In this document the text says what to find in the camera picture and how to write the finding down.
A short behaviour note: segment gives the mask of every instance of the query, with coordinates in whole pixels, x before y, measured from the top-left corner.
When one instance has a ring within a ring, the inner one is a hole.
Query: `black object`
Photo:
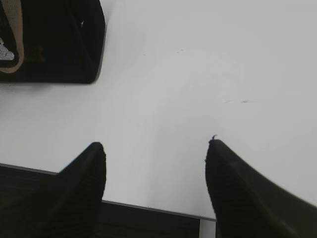
[[[266,179],[220,140],[210,141],[206,181],[223,238],[317,237],[317,208]]]
[[[0,165],[0,210],[56,173]],[[200,219],[102,202],[95,224],[100,238],[198,238]]]
[[[92,83],[106,32],[99,0],[21,0],[25,60],[0,82]]]
[[[14,67],[19,62],[19,53],[16,46],[13,31],[4,12],[4,8],[0,1],[0,38],[5,43],[5,47],[14,54],[14,60],[0,60],[0,68]]]
[[[93,143],[58,175],[44,176],[39,188],[11,201],[0,193],[0,237],[90,238],[105,182],[106,156]]]

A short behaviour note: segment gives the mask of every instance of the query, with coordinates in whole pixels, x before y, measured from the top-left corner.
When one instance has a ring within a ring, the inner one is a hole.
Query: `black bag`
[[[0,72],[0,82],[94,82],[106,33],[99,0],[21,0],[21,5],[24,63],[17,72]]]

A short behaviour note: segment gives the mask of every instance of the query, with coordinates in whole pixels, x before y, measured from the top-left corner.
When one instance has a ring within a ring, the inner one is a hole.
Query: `white floor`
[[[199,238],[215,238],[216,222],[200,220]]]

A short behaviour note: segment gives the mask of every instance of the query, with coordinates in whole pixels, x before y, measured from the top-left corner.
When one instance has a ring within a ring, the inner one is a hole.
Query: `black mat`
[[[0,193],[0,237],[93,236],[106,184],[106,155],[100,143],[92,143],[57,175],[37,179],[34,173],[21,176],[12,169],[1,175],[1,185],[10,191]]]
[[[1,193],[9,194],[6,201],[10,202],[52,176],[0,167],[0,197]],[[101,238],[198,238],[199,225],[199,219],[103,202],[95,231]]]

